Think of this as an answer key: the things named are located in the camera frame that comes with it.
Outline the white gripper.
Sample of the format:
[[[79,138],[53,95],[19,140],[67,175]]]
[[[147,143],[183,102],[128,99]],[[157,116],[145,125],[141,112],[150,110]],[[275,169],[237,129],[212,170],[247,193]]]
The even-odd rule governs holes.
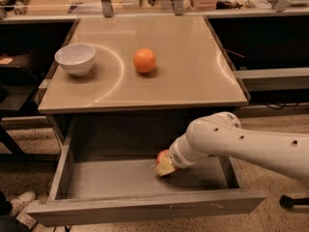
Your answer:
[[[205,154],[198,152],[189,144],[186,135],[183,134],[171,144],[169,156],[161,155],[157,158],[157,165],[154,170],[158,176],[166,176],[176,170],[174,165],[185,169],[205,157]]]

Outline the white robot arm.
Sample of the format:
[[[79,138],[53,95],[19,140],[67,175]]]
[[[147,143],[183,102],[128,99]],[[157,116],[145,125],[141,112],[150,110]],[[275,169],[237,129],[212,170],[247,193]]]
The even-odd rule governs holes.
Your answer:
[[[245,130],[230,112],[192,121],[160,157],[155,172],[165,176],[208,156],[232,157],[301,182],[309,181],[308,135]]]

